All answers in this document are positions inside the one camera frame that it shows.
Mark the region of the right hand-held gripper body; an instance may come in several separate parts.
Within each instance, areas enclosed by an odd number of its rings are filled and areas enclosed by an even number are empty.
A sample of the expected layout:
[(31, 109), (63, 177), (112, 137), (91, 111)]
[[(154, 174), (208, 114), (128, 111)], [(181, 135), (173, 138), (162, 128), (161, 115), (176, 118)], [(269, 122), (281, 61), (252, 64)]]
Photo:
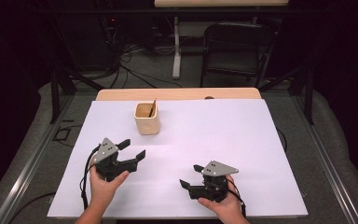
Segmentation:
[(202, 186), (191, 186), (189, 197), (193, 200), (205, 198), (221, 202), (227, 197), (228, 182), (226, 175), (236, 174), (239, 170), (219, 161), (210, 161), (200, 173), (203, 177)]

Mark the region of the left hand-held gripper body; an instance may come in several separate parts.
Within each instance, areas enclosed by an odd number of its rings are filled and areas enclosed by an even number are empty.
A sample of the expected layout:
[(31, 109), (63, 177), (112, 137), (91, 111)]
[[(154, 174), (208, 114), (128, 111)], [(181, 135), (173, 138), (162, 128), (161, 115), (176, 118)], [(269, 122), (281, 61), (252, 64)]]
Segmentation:
[(137, 163), (125, 163), (125, 161), (117, 159), (119, 151), (117, 144), (104, 138), (93, 159), (97, 172), (108, 182), (114, 180), (124, 171), (132, 173), (137, 170)]

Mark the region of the cream square pen holder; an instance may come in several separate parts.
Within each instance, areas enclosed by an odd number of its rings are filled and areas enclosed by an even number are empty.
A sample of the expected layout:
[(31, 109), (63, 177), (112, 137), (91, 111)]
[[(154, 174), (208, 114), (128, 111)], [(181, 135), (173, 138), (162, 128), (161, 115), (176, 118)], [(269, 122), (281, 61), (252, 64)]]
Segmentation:
[(135, 107), (134, 118), (139, 134), (154, 135), (160, 131), (158, 107), (156, 105), (153, 116), (148, 117), (152, 103), (139, 103)]

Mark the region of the dark pencil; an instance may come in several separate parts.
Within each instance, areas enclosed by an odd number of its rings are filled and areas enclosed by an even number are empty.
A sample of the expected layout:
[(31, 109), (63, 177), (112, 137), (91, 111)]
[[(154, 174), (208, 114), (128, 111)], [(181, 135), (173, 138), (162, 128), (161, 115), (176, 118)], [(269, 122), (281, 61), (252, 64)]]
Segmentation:
[(157, 99), (155, 99), (151, 105), (151, 108), (150, 108), (150, 111), (149, 111), (149, 114), (148, 114), (148, 117), (151, 118), (153, 116), (153, 113), (154, 113), (154, 110), (155, 110), (155, 107), (156, 107), (156, 102), (157, 102)]

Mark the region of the person's left hand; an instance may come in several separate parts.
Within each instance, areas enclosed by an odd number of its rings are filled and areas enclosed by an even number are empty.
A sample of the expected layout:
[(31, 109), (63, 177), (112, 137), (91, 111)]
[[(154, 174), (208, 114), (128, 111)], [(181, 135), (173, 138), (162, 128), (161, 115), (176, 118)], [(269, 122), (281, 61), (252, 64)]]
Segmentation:
[(114, 180), (108, 182), (102, 179), (96, 168), (92, 166), (90, 172), (91, 199), (89, 207), (106, 209), (112, 202), (117, 189), (125, 182), (130, 175), (128, 171), (122, 172)]

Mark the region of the person's right hand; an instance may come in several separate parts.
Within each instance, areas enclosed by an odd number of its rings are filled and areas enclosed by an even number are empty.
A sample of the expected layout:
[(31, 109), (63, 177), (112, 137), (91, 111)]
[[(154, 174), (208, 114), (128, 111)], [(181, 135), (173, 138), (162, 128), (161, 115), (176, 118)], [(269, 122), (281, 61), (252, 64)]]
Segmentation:
[(219, 220), (220, 218), (225, 217), (243, 217), (241, 212), (241, 203), (238, 199), (238, 192), (234, 187), (234, 179), (231, 175), (227, 175), (227, 182), (229, 192), (227, 197), (220, 203), (213, 202), (205, 198), (198, 198), (198, 203), (213, 211)]

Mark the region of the white table sheet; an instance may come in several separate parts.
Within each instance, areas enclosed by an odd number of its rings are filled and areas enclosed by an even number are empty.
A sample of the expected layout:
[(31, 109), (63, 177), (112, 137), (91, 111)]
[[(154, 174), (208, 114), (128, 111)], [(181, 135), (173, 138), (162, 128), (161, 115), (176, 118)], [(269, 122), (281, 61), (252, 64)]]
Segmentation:
[(49, 217), (76, 218), (83, 211), (79, 182), (91, 151), (104, 138), (131, 145), (122, 160), (146, 153), (117, 190), (105, 214), (117, 219), (194, 219), (214, 214), (180, 185), (199, 185), (196, 164), (220, 161), (237, 168), (233, 178), (248, 217), (302, 217), (308, 213), (262, 99), (159, 101), (160, 131), (141, 135), (133, 101), (95, 101), (76, 140)]

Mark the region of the black metal stand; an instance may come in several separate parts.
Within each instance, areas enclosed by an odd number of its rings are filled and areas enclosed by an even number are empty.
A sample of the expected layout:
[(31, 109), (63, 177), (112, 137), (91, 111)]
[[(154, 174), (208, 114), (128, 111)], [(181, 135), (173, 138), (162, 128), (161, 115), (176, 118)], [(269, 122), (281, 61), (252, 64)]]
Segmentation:
[(267, 84), (258, 89), (260, 91), (269, 91), (285, 80), (291, 78), (292, 81), (288, 87), (288, 93), (291, 96), (299, 96), (304, 93), (304, 115), (310, 125), (313, 125), (312, 118), (312, 100), (313, 100), (313, 70), (306, 65), (298, 66), (283, 76), (276, 77)]
[(60, 105), (60, 91), (67, 95), (74, 95), (77, 88), (72, 81), (72, 78), (92, 87), (96, 91), (103, 89), (103, 86), (97, 84), (91, 79), (80, 75), (78, 72), (65, 67), (54, 67), (50, 73), (50, 87), (51, 87), (51, 103), (52, 103), (52, 116), (50, 123), (54, 123), (61, 114)]

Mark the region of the white desk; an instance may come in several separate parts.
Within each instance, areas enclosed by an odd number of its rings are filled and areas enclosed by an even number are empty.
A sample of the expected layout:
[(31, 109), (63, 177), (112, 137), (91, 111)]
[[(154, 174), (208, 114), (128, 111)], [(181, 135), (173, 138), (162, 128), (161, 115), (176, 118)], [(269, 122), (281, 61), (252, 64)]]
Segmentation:
[[(155, 0), (158, 9), (260, 9), (261, 7), (286, 7), (289, 0)], [(178, 79), (181, 74), (181, 44), (180, 37), (201, 37), (208, 25), (215, 19), (186, 19), (184, 16), (174, 16), (174, 57), (172, 78)]]

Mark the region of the black folding chair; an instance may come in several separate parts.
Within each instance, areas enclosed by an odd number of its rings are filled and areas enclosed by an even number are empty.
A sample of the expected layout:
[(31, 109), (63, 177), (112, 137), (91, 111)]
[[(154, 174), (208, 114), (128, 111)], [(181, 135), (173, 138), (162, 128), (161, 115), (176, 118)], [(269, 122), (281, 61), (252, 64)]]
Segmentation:
[(218, 22), (203, 33), (200, 86), (208, 74), (254, 78), (257, 87), (276, 39), (262, 24)]

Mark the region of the aluminium floor rail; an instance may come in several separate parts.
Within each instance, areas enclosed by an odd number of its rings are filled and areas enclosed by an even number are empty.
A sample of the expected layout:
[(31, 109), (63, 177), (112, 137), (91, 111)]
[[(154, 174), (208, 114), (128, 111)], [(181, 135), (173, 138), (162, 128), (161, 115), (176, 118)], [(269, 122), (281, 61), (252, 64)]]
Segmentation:
[(310, 134), (313, 144), (315, 145), (316, 155), (324, 170), (325, 176), (330, 184), (332, 191), (335, 194), (337, 202), (347, 219), (348, 224), (358, 224), (358, 212), (352, 202), (351, 196), (344, 186), (334, 164), (332, 163), (320, 135), (317, 133), (315, 127), (310, 124), (309, 119), (305, 115), (305, 105), (302, 100), (295, 96), (292, 98), (293, 104), (296, 107), (304, 126)]
[(81, 117), (69, 110), (74, 96), (62, 99), (55, 123), (43, 109), (27, 133), (0, 187), (0, 224), (58, 224), (48, 216), (77, 138)]

